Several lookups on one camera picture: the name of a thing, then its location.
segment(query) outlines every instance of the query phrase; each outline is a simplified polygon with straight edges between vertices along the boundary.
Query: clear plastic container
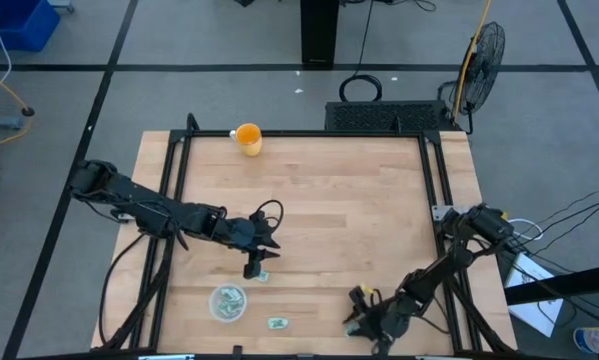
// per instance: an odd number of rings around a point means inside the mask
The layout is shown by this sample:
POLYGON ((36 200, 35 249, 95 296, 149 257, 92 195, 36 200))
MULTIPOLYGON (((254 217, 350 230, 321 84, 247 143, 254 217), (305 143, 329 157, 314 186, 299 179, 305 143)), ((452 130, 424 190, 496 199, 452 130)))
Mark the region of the clear plastic container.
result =
POLYGON ((212 291, 208 305, 212 316, 224 323, 237 321, 246 311, 246 292, 234 284, 223 284, 212 291))

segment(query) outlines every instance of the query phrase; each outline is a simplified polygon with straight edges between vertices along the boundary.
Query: white paper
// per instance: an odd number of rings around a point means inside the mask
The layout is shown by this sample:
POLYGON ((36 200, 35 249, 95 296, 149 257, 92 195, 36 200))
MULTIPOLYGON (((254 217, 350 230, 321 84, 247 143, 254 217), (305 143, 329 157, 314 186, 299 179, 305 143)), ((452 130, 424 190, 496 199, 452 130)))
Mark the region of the white paper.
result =
MULTIPOLYGON (((515 259, 514 264, 515 267, 522 269, 537 279, 548 279, 554 276, 524 254, 519 254, 515 259)), ((505 287, 512 287, 534 282, 531 277, 522 274, 520 271, 515 269, 515 267, 513 267, 510 270, 510 274, 508 274, 505 287)), ((557 317, 559 316, 559 311, 561 311, 562 304, 563 299, 555 299, 541 301, 539 303, 534 302, 508 306, 508 311, 521 321, 537 329, 540 333, 550 337, 552 335, 552 330, 554 330, 555 327, 554 323, 557 321, 557 317)))

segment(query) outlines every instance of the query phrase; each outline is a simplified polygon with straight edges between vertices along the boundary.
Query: wooden table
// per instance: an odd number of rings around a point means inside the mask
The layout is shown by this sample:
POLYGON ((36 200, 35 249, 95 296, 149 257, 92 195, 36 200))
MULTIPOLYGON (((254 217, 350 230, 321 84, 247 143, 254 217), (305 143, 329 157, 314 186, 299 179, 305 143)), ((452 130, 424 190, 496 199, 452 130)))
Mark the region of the wooden table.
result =
MULTIPOLYGON (((441 135, 455 204, 479 203, 465 134, 441 135)), ((158 189, 167 140, 168 132, 144 133, 134 181, 158 189)), ((429 154, 440 198, 434 153, 429 154)), ((177 168, 175 163, 170 196, 177 168)), ((368 340, 344 335, 341 322, 351 311, 348 291, 364 283, 390 294, 406 274, 437 257, 416 139, 264 138, 260 156, 246 158, 227 136, 193 138, 184 202, 223 205, 228 217, 237 217, 271 198, 283 202, 286 214, 274 236, 281 257, 262 263, 270 272, 268 283, 241 277, 246 256, 237 251, 193 239, 187 239, 189 252, 177 245, 160 352, 230 353, 233 345, 242 345, 246 354, 367 355, 368 340), (232 324, 213 320, 208 310, 210 292, 224 283, 238 284, 248 295, 245 314, 232 324), (268 317, 288 318, 290 325, 269 330, 268 317)), ((134 238, 134 225, 121 226, 115 255, 134 238)), ((146 248, 147 240, 120 261, 111 277, 104 320, 108 336, 136 302, 146 248)), ((516 347, 495 258, 480 258, 468 274, 477 308, 516 347)), ((443 303, 441 287, 438 298, 443 303)), ((465 314, 457 308, 465 329, 465 314)), ((425 316, 447 328, 434 303, 425 316)), ((147 344, 151 318, 149 309, 142 344, 147 344)), ((462 338, 469 347, 467 331, 462 338)), ((99 345, 98 336, 93 345, 99 345)), ((392 347, 391 355, 404 354, 452 354, 452 345, 448 335, 413 319, 392 347)))

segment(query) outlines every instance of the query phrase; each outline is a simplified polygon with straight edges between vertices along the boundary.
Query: blue bin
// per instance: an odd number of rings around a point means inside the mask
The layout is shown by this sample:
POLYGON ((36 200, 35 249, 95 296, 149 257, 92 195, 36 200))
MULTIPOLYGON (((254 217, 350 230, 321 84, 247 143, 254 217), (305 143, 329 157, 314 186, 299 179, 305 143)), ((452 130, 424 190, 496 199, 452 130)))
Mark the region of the blue bin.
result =
POLYGON ((8 50, 43 49, 57 24, 48 0, 0 0, 0 33, 8 50))

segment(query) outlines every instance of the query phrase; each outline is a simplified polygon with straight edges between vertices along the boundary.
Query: orange cup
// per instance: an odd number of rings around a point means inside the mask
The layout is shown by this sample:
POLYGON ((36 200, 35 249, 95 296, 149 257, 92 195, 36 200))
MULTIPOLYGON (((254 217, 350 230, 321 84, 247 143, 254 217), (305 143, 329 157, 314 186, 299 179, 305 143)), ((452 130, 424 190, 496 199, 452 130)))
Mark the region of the orange cup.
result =
POLYGON ((257 156, 261 151, 261 129, 255 124, 239 126, 237 130, 230 131, 230 137, 239 144, 241 152, 248 156, 257 156))

